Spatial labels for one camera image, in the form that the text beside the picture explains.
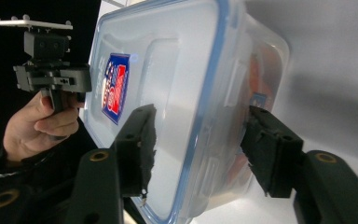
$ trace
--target hand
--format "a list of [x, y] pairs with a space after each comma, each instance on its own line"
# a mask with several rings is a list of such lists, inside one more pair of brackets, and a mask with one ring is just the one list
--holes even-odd
[[[4, 148], [8, 161], [21, 161], [48, 150], [78, 129], [78, 108], [83, 103], [76, 100], [75, 93], [63, 92], [64, 110], [55, 114], [48, 96], [39, 92], [24, 108], [19, 110], [7, 124]], [[54, 141], [49, 136], [66, 136]]]

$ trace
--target white mounting plate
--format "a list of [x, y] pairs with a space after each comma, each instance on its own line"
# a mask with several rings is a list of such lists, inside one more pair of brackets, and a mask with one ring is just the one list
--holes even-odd
[[44, 22], [44, 21], [26, 21], [26, 20], [17, 20], [17, 21], [0, 21], [0, 26], [17, 26], [17, 27], [46, 27], [50, 29], [63, 29], [63, 30], [72, 30], [72, 25]]

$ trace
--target container label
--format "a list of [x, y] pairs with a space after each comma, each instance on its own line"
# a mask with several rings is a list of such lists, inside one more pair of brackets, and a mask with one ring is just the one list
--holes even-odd
[[127, 83], [130, 74], [129, 54], [110, 54], [102, 89], [103, 113], [118, 124], [126, 100]]
[[267, 101], [267, 95], [258, 93], [258, 92], [254, 92], [254, 94], [251, 98], [250, 105], [264, 108], [266, 105], [266, 101]]

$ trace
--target finger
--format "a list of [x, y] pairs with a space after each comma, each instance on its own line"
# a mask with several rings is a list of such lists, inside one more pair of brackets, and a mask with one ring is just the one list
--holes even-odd
[[52, 130], [48, 130], [46, 133], [53, 136], [69, 136], [77, 132], [78, 128], [79, 128], [79, 124], [76, 120], [75, 122], [69, 123], [67, 125], [60, 126]]
[[72, 92], [68, 95], [67, 102], [68, 102], [68, 105], [73, 108], [83, 108], [84, 107], [84, 103], [78, 102], [77, 94], [75, 92]]
[[18, 116], [21, 116], [25, 121], [34, 122], [44, 119], [53, 113], [54, 109], [49, 97], [42, 97], [42, 94], [39, 92], [28, 105], [19, 110]]
[[34, 128], [42, 133], [48, 133], [53, 129], [75, 122], [77, 117], [77, 109], [69, 107], [54, 116], [39, 120]]

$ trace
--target clear plastic container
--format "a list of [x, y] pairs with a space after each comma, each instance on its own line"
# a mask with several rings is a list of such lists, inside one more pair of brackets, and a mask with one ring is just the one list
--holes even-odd
[[[128, 57], [114, 119], [103, 109], [112, 54]], [[248, 105], [272, 108], [288, 54], [241, 0], [146, 1], [101, 17], [84, 122], [98, 147], [110, 147], [133, 109], [155, 105], [157, 153], [146, 205], [133, 198], [147, 222], [188, 223], [244, 193], [251, 171], [240, 142]]]

